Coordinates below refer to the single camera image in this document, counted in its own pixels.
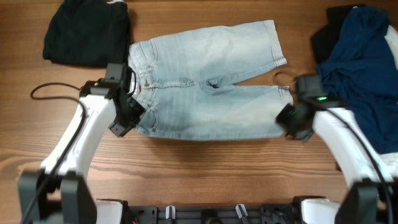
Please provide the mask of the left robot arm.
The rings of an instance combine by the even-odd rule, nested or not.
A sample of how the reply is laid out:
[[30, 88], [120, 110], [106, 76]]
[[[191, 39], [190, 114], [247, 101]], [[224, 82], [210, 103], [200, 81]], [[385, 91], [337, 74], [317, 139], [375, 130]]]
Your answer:
[[105, 131], [123, 137], [145, 112], [130, 93], [135, 76], [125, 63], [110, 63], [104, 78], [79, 89], [76, 113], [55, 149], [19, 178], [22, 223], [132, 222], [125, 200], [95, 200], [86, 177]]

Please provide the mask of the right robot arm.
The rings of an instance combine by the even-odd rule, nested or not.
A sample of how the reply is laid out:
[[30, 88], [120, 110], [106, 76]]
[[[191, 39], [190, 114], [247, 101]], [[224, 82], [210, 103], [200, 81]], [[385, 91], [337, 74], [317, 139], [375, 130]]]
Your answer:
[[286, 137], [306, 141], [320, 136], [342, 171], [348, 194], [341, 203], [325, 197], [294, 198], [297, 223], [397, 223], [397, 175], [379, 157], [354, 114], [337, 96], [328, 96], [320, 77], [294, 78], [297, 103], [286, 104], [277, 123]]

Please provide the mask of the light blue denim shorts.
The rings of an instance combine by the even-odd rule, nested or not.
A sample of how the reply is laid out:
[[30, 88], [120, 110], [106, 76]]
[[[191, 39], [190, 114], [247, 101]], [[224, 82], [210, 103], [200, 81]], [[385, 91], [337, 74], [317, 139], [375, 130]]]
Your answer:
[[277, 138], [287, 86], [244, 85], [286, 64], [274, 21], [216, 26], [132, 44], [136, 132], [192, 141]]

